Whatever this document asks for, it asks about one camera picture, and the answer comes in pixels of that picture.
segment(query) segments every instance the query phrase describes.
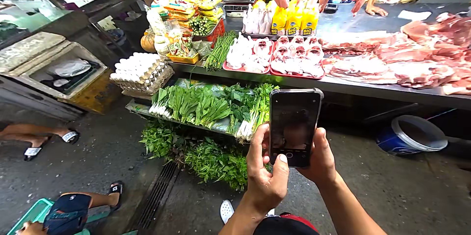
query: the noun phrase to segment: wet floor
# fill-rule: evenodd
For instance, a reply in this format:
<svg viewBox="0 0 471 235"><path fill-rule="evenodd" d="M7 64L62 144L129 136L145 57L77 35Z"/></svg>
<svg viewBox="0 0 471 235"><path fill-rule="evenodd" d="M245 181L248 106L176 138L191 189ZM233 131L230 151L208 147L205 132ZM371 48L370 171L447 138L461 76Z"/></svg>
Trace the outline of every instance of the wet floor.
<svg viewBox="0 0 471 235"><path fill-rule="evenodd" d="M107 185L118 179L128 183L124 208L103 226L105 234L124 231L163 164L141 155L138 140L146 121L124 109L129 100L122 98L106 115L89 114L72 123L82 133L77 145L54 137L31 162L22 160L25 144L0 144L0 234L41 197L54 199L69 191L105 194ZM11 113L9 117L21 121L30 117L36 124L58 123L24 111ZM439 154L399 158L384 153L372 139L327 131L338 171L387 233L469 234L471 173L458 169L454 160ZM230 199L236 207L242 194L222 182L199 182L187 170L180 172L155 234L216 234L221 229L222 200ZM321 234L336 234L317 188L296 170L290 171L288 195L276 208L276 213L285 211L310 220ZM104 234L100 226L91 230Z"/></svg>

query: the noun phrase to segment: black slipper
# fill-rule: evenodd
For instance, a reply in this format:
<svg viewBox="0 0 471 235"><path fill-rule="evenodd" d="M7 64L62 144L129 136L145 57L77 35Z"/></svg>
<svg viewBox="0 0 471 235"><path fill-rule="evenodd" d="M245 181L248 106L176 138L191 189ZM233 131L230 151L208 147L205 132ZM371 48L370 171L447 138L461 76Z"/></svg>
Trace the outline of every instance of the black slipper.
<svg viewBox="0 0 471 235"><path fill-rule="evenodd" d="M69 130L70 132L62 136L62 140L66 143L70 143L73 145L77 143L77 141L79 141L80 133L75 130L71 130L71 129Z"/></svg>
<svg viewBox="0 0 471 235"><path fill-rule="evenodd" d="M124 183L122 181L115 181L113 182L110 187L110 190L108 191L108 195L112 193L119 193L119 199L118 203L115 206L110 206L111 212L118 210L121 207L121 197L122 197L122 191L124 190Z"/></svg>
<svg viewBox="0 0 471 235"><path fill-rule="evenodd" d="M38 148L27 148L25 150L25 154L24 154L24 161L32 161L32 159L36 158L36 156L39 154L39 152L41 151L42 148L44 148L44 146L50 141L51 139L51 136L48 136L48 139L46 141L44 141L41 146L39 146Z"/></svg>

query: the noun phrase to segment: drain grate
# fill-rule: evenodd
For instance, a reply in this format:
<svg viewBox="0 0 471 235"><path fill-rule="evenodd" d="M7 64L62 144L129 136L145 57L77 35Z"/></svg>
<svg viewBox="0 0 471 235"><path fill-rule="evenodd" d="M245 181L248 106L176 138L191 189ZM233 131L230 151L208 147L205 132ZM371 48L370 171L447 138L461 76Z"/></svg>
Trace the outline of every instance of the drain grate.
<svg viewBox="0 0 471 235"><path fill-rule="evenodd" d="M136 210L131 221L132 225L128 230L150 231L153 229L179 172L180 169L174 162L163 166L162 172L154 179L147 190L145 199Z"/></svg>

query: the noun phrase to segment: yellow basket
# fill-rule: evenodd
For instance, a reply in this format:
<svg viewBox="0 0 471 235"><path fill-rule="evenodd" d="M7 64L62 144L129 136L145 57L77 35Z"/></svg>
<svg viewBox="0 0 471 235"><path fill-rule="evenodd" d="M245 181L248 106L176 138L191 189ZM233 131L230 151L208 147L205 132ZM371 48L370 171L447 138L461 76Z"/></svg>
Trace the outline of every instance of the yellow basket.
<svg viewBox="0 0 471 235"><path fill-rule="evenodd" d="M170 53L168 53L167 57L170 58L170 60L172 60L173 62L195 64L200 59L200 54L196 53L194 57L182 57L182 56L170 55Z"/></svg>

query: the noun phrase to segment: market stall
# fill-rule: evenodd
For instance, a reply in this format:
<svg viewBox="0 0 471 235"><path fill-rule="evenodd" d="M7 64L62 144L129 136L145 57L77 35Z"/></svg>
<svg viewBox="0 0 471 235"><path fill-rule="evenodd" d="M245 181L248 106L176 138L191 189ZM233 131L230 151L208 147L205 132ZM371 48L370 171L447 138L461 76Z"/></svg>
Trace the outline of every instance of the market stall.
<svg viewBox="0 0 471 235"><path fill-rule="evenodd" d="M190 165L186 159L202 144L218 149L208 139L190 144L154 135L172 128L197 128L246 143L268 120L268 94L279 86L471 109L468 4L380 4L389 13L385 17L363 10L353 16L353 5L323 6L327 11L319 13L318 4L304 0L291 0L286 9L261 0L154 0L141 42L154 54L140 59L152 63L138 72L123 61L116 66L120 78L112 76L117 84L139 83L120 85L136 98L127 109L160 120L143 132L147 152ZM220 8L226 17L218 16ZM154 62L161 68L152 68ZM188 137L185 131L169 133ZM238 151L230 155L241 158L244 147L227 149L233 148ZM227 154L223 149L220 155ZM220 164L236 167L227 160ZM207 177L206 169L190 167L205 181L223 177L222 170ZM224 179L236 189L243 185Z"/></svg>

